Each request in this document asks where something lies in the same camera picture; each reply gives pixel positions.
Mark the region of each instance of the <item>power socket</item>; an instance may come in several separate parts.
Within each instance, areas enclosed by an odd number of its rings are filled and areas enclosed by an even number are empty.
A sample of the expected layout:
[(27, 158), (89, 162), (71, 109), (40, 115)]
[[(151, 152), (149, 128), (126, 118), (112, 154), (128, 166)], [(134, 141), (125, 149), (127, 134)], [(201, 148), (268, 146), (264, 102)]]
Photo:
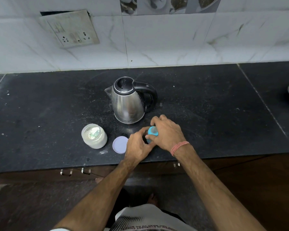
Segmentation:
[(99, 43), (86, 10), (42, 16), (40, 20), (44, 28), (55, 35), (60, 47)]

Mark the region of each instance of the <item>red thread bracelet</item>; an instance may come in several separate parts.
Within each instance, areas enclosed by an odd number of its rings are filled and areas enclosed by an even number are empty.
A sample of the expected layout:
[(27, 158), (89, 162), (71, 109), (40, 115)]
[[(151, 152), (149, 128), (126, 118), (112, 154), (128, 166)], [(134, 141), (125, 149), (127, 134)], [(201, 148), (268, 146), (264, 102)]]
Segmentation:
[(177, 143), (176, 145), (174, 145), (174, 146), (172, 147), (171, 151), (170, 151), (171, 155), (173, 156), (174, 152), (175, 152), (176, 150), (178, 150), (179, 147), (181, 147), (181, 146), (183, 146), (183, 145), (185, 145), (185, 144), (189, 144), (189, 142), (183, 141), (183, 142), (180, 142), (180, 143)]

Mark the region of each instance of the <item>forearm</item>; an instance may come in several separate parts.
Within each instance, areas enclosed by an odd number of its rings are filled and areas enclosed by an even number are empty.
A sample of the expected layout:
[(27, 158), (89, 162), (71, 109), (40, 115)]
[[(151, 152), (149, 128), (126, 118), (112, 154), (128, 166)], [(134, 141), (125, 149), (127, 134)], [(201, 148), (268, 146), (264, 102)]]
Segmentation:
[(184, 167), (208, 210), (217, 230), (265, 231), (188, 144), (174, 155)]
[(137, 162), (124, 159), (89, 192), (54, 228), (71, 231), (103, 231), (129, 174)]

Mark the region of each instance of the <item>stainless steel kettle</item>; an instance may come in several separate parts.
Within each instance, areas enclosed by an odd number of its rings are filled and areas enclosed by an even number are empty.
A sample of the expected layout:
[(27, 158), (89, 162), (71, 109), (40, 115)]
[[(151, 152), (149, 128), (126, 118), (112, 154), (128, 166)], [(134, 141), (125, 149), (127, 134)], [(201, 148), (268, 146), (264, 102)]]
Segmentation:
[[(154, 108), (158, 99), (158, 94), (151, 85), (136, 82), (130, 77), (117, 79), (105, 92), (111, 99), (115, 117), (126, 124), (142, 119), (145, 113)], [(150, 95), (150, 101), (145, 100), (145, 93)]]

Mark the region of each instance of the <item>black kettle handle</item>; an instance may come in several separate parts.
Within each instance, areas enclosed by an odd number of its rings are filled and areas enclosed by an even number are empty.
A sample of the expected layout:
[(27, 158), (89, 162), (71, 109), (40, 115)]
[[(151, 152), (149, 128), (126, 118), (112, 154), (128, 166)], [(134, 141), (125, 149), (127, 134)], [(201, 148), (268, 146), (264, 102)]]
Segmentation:
[(150, 112), (156, 105), (156, 102), (158, 101), (158, 93), (156, 92), (156, 90), (154, 89), (154, 87), (152, 87), (149, 84), (146, 84), (144, 82), (133, 82), (133, 87), (135, 89), (135, 91), (137, 92), (142, 92), (142, 93), (147, 93), (150, 95), (151, 98), (151, 102), (150, 104), (145, 104), (145, 112)]

